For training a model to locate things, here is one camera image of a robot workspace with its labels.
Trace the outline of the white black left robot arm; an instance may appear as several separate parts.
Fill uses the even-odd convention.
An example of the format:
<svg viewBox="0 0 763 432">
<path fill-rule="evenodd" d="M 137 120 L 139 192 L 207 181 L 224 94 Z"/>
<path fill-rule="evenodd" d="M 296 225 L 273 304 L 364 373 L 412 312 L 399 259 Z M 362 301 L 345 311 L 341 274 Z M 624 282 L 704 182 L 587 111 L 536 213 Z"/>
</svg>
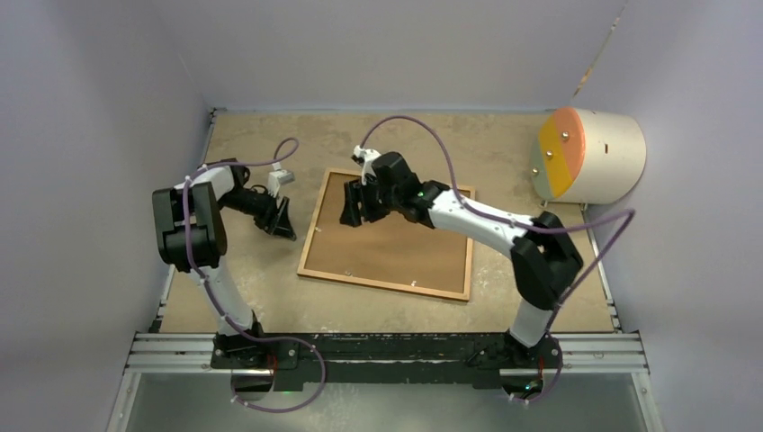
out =
<svg viewBox="0 0 763 432">
<path fill-rule="evenodd" d="M 265 333 L 244 302 L 225 256 L 228 237 L 221 211 L 230 208 L 252 217 L 264 233 L 294 240 L 289 199 L 280 193 L 294 173 L 274 163 L 265 184 L 248 185 L 250 170 L 235 158 L 202 165 L 181 184 L 152 194 L 157 250 L 162 260 L 189 275 L 204 291 L 219 317 L 215 353 L 236 358 L 247 368 L 268 356 Z"/>
</svg>

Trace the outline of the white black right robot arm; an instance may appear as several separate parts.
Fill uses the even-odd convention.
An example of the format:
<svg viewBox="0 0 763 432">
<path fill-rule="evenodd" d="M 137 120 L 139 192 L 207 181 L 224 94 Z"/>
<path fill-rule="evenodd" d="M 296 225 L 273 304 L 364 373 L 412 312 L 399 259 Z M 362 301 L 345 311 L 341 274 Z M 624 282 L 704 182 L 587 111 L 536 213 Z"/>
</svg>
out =
<svg viewBox="0 0 763 432">
<path fill-rule="evenodd" d="M 463 234 L 507 257 L 521 302 L 507 331 L 505 353 L 518 366 L 535 360 L 563 292 L 583 266 L 561 220 L 548 211 L 536 217 L 502 211 L 436 180 L 422 182 L 398 152 L 355 148 L 352 159 L 361 176 L 344 186 L 340 223 L 358 227 L 396 212 L 433 230 Z"/>
</svg>

